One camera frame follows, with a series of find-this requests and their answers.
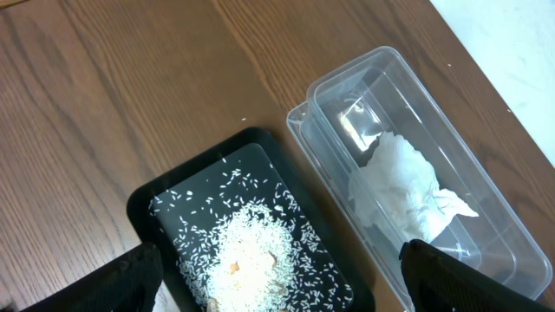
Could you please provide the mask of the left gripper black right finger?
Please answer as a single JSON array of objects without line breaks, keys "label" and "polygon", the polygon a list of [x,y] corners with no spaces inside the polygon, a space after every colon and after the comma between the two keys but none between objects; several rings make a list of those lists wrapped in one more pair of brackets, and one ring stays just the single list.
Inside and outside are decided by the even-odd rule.
[{"label": "left gripper black right finger", "polygon": [[399,260],[416,311],[554,312],[419,239]]}]

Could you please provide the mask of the white paper napkin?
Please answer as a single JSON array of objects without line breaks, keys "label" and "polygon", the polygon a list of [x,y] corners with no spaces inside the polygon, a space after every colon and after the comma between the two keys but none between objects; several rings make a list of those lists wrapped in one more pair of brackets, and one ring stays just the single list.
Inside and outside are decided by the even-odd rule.
[{"label": "white paper napkin", "polygon": [[386,216],[408,240],[430,244],[455,216],[479,216],[455,192],[440,188],[432,164],[400,134],[383,133],[360,171]]}]

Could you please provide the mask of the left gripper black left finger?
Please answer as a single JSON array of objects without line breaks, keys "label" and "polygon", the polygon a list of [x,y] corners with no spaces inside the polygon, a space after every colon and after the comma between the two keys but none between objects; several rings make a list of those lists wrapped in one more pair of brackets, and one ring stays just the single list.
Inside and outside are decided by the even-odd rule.
[{"label": "left gripper black left finger", "polygon": [[163,279],[159,249],[143,243],[28,311],[150,312]]}]

